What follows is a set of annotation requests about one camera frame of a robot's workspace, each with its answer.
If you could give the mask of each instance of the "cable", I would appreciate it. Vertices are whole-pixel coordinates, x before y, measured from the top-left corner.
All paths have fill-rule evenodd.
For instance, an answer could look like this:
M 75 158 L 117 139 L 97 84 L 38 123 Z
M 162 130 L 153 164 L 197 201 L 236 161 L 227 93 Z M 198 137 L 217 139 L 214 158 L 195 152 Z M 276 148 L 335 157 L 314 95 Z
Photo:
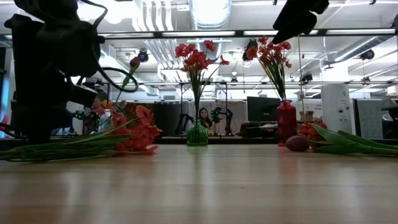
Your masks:
M 6 128 L 6 129 L 14 129 L 13 127 L 11 127 L 11 125 L 9 125 L 9 124 L 3 124 L 3 123 L 0 123 L 0 127 L 4 127 L 4 128 Z M 8 134 L 8 135 L 11 136 L 11 137 L 14 137 L 14 138 L 16 138 L 16 139 L 28 139 L 28 137 L 20 136 L 20 135 L 18 135 L 18 134 L 13 134 L 13 133 L 11 133 L 10 131 L 8 131 L 8 130 L 6 130 L 6 129 L 5 129 L 5 130 L 2 130 L 2 132 Z
M 107 13 L 108 13 L 108 9 L 105 7 L 105 6 L 103 6 L 103 5 L 100 5 L 100 4 L 97 4 L 97 3 L 93 3 L 93 2 L 91 2 L 91 1 L 89 1 L 89 0 L 81 0 L 82 2 L 84 2 L 84 3 L 86 3 L 86 4 L 89 4 L 89 5 L 91 5 L 91 6 L 96 6 L 96 7 L 100 7 L 100 8 L 102 8 L 102 9 L 104 9 L 104 12 L 102 13 L 102 15 L 100 15 L 95 21 L 94 21 L 94 23 L 93 23 L 93 26 L 95 27 L 95 29 L 97 29 L 97 27 L 98 27 L 98 25 L 101 23 L 101 21 L 105 18 L 105 16 L 107 15 Z
M 98 27 L 98 25 L 100 24 L 100 22 L 105 18 L 106 14 L 108 13 L 108 9 L 105 6 L 103 6 L 103 5 L 100 5 L 100 4 L 97 4 L 97 3 L 93 3 L 93 2 L 91 2 L 89 0 L 81 0 L 81 1 L 86 3 L 86 4 L 89 4 L 91 6 L 96 6 L 96 7 L 100 7 L 102 9 L 104 9 L 104 12 L 102 13 L 102 15 L 100 15 L 93 23 L 93 26 L 96 29 Z M 99 58 L 95 54 L 94 48 L 93 48 L 93 56 L 94 56 L 94 58 L 96 60 L 97 70 L 102 75 L 102 77 L 104 77 L 105 80 L 108 81 L 113 87 L 115 87 L 119 91 L 128 92 L 128 93 L 134 93 L 134 92 L 136 92 L 138 90 L 138 82 L 132 75 L 130 75 L 130 73 L 128 73 L 128 72 L 126 72 L 124 70 L 118 69 L 118 68 L 111 68 L 111 67 L 102 68 L 100 63 L 99 63 Z M 133 90 L 127 90 L 127 89 L 121 88 L 119 85 L 117 85 L 115 82 L 113 82 L 112 79 L 110 79 L 110 77 L 108 77 L 108 75 L 104 72 L 104 70 L 112 70 L 112 71 L 116 71 L 116 72 L 120 72 L 120 73 L 125 74 L 127 77 L 129 77 L 134 82 L 136 87 Z
M 120 72 L 123 73 L 125 76 L 129 77 L 132 82 L 134 82 L 134 89 L 133 90 L 127 90 L 125 88 L 120 87 L 118 84 L 116 84 L 115 82 L 112 81 L 112 79 L 110 77 L 108 77 L 108 75 L 104 72 L 106 70 L 111 70 L 111 71 L 115 71 L 115 72 Z M 134 78 L 130 73 L 124 71 L 123 69 L 119 69 L 119 68 L 111 68 L 111 67 L 104 67 L 102 68 L 100 66 L 100 63 L 98 63 L 98 71 L 100 72 L 100 74 L 105 78 L 106 81 L 108 81 L 113 87 L 117 88 L 119 91 L 124 91 L 124 92 L 128 92 L 128 93 L 135 93 L 138 90 L 138 82 L 136 80 L 136 78 Z

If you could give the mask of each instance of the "desk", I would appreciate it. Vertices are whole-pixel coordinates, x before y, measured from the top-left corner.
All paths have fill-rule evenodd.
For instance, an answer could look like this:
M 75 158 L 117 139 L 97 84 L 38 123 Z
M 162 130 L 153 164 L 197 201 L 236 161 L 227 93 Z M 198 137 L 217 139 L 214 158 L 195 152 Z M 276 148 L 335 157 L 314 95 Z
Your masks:
M 0 223 L 396 223 L 398 160 L 276 145 L 0 162 Z

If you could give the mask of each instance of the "green vase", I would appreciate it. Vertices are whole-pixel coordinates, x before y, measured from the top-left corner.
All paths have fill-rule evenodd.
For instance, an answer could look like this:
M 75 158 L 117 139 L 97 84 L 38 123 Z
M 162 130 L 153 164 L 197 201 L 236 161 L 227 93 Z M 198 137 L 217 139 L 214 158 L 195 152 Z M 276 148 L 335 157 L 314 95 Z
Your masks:
M 188 146 L 207 146 L 207 129 L 203 127 L 199 120 L 196 120 L 187 133 Z

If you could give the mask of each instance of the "pipe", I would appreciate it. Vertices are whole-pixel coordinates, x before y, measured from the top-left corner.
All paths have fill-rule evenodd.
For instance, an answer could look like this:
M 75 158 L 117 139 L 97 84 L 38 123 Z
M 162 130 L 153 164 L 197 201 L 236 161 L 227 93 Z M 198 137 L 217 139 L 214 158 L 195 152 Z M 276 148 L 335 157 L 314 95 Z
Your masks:
M 189 0 L 189 5 L 192 29 L 223 30 L 227 28 L 231 15 L 232 0 Z M 214 43 L 214 46 L 215 51 L 208 51 L 207 56 L 210 59 L 217 60 L 221 55 L 223 44 Z M 205 49 L 204 43 L 198 44 L 198 50 Z

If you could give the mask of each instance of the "fluorescent light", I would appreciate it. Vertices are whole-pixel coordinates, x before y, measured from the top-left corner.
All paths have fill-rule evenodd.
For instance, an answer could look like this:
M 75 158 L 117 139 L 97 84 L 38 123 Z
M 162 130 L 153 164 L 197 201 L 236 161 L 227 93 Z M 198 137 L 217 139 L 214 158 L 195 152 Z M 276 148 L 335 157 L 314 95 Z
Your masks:
M 328 30 L 326 34 L 394 34 L 394 29 L 342 29 L 342 30 Z
M 197 32 L 164 32 L 163 37 L 209 37 L 209 36 L 232 36 L 235 31 L 197 31 Z
M 0 1 L 0 4 L 15 4 L 14 1 Z
M 317 35 L 318 34 L 318 30 L 312 30 L 311 32 L 310 32 L 310 35 Z
M 276 35 L 277 30 L 250 30 L 244 31 L 243 35 Z
M 179 83 L 175 83 L 175 82 L 172 82 L 172 83 L 152 83 L 152 82 L 149 82 L 149 83 L 139 83 L 140 85 L 160 85 L 160 86 L 167 86 L 167 85 L 180 85 Z
M 117 38 L 143 38 L 143 37 L 154 37 L 154 33 L 151 32 L 135 32 L 135 33 L 101 33 L 100 35 L 107 39 Z
M 205 40 L 187 40 L 187 43 L 203 43 Z M 212 40 L 214 43 L 232 43 L 232 40 Z

